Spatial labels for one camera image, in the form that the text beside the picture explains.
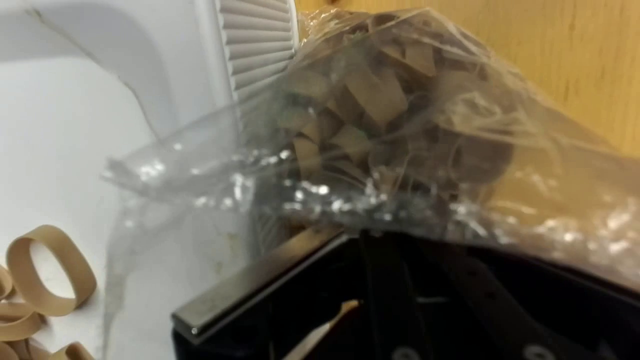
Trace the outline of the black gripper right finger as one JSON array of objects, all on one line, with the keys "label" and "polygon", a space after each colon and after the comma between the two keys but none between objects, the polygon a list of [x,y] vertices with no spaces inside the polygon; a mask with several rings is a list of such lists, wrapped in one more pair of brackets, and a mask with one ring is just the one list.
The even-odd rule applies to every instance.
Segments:
[{"label": "black gripper right finger", "polygon": [[636,291],[522,254],[426,244],[506,360],[640,360]]}]

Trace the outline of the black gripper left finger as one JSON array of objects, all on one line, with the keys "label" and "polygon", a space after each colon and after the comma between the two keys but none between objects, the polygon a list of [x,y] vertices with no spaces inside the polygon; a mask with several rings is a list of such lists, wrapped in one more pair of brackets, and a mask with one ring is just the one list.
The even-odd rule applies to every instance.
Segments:
[{"label": "black gripper left finger", "polygon": [[252,266],[179,306],[177,360],[345,360],[357,315],[358,241],[305,229]]}]

